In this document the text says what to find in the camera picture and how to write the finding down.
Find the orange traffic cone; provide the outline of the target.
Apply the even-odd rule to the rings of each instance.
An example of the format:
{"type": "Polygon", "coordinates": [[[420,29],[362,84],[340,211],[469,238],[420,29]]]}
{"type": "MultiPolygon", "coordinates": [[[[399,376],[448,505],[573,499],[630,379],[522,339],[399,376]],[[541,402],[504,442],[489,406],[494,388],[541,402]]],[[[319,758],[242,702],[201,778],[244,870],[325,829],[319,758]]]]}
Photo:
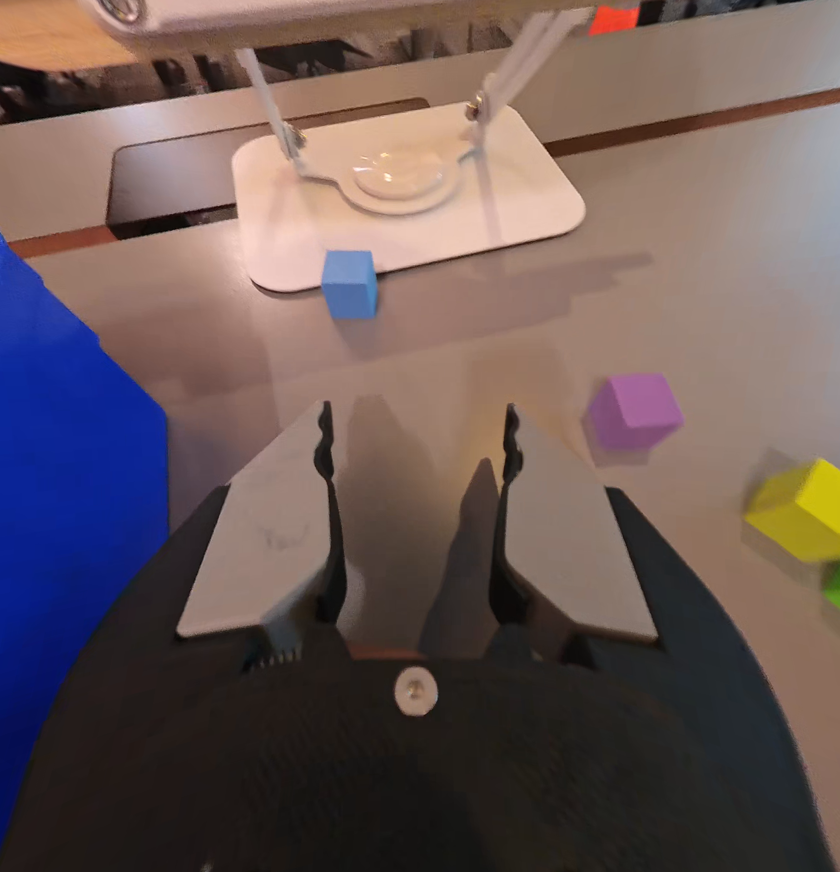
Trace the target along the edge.
{"type": "Polygon", "coordinates": [[[639,26],[642,1],[609,1],[597,5],[587,36],[595,37],[633,30],[639,26]]]}

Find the blue foam cube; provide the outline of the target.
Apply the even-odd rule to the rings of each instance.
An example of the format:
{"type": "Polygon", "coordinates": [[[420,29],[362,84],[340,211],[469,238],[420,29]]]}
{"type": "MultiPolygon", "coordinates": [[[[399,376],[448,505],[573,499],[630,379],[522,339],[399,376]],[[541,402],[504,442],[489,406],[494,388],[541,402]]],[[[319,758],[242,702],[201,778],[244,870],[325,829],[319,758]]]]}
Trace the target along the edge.
{"type": "Polygon", "coordinates": [[[328,250],[320,288],[332,319],[375,318],[378,307],[378,280],[372,252],[328,250]]]}

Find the purple foam cube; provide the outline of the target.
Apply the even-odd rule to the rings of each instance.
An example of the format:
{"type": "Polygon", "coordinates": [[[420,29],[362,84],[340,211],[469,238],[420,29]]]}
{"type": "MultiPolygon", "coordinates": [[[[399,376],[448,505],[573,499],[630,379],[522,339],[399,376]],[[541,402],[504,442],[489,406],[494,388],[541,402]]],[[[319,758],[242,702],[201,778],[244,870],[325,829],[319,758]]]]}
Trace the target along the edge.
{"type": "Polygon", "coordinates": [[[685,422],[664,375],[631,373],[607,378],[591,400],[588,420],[598,444],[610,452],[646,452],[685,422]]]}

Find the white document holder stand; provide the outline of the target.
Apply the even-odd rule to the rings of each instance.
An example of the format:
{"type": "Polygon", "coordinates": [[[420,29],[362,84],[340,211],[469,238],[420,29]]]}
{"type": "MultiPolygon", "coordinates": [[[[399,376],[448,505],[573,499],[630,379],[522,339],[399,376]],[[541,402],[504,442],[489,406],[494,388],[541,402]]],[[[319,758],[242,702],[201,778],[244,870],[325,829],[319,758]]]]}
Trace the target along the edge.
{"type": "Polygon", "coordinates": [[[576,229],[584,200],[512,103],[590,16],[570,1],[0,2],[0,60],[60,71],[233,51],[272,131],[231,160],[244,266],[259,288],[293,293],[334,282],[337,252],[385,274],[576,229]],[[255,52],[520,13],[468,101],[306,133],[283,118],[255,52]]]}

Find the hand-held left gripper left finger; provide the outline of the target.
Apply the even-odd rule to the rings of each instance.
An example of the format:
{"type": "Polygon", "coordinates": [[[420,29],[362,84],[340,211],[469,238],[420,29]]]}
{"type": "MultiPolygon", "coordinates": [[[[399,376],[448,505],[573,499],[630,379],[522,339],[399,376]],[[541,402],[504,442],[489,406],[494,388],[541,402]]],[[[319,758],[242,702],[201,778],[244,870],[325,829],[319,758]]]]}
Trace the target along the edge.
{"type": "Polygon", "coordinates": [[[331,404],[318,401],[231,478],[180,638],[261,629],[303,640],[336,557],[332,444],[331,404]]]}

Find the yellow foam cube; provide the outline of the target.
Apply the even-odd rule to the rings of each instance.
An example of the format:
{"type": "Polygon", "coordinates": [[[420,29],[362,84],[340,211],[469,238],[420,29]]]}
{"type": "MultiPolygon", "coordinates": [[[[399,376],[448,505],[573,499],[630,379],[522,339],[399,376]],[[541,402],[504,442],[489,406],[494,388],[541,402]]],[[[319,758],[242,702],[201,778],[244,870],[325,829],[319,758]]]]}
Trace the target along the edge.
{"type": "Polygon", "coordinates": [[[840,561],[840,469],[817,459],[770,476],[743,519],[798,561],[840,561]]]}

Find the blue plastic bin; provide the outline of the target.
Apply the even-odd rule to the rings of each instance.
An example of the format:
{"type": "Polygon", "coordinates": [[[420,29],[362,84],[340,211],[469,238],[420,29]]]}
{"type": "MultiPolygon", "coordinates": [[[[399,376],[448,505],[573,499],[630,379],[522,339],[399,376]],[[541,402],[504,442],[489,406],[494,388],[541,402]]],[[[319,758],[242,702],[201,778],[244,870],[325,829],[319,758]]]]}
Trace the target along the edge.
{"type": "Polygon", "coordinates": [[[168,531],[164,411],[0,233],[0,847],[61,683],[168,531]]]}

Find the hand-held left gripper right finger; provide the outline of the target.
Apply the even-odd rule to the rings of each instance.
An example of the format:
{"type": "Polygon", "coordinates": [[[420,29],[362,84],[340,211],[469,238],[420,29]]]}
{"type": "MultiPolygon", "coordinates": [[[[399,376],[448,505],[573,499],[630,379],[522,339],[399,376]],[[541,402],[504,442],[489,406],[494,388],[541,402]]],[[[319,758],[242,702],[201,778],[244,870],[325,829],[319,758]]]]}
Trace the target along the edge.
{"type": "Polygon", "coordinates": [[[517,405],[505,413],[490,605],[533,649],[578,636],[654,645],[654,618],[598,476],[517,405]]]}

